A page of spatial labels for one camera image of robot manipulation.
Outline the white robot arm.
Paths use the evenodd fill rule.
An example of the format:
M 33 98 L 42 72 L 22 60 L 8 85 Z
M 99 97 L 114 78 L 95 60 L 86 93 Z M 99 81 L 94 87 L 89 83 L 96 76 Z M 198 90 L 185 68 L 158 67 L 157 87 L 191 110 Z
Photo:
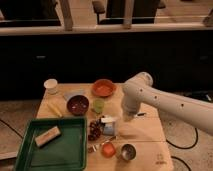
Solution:
M 123 119 L 131 121 L 145 103 L 166 111 L 213 136 L 213 104 L 152 87 L 152 76 L 140 72 L 122 84 Z

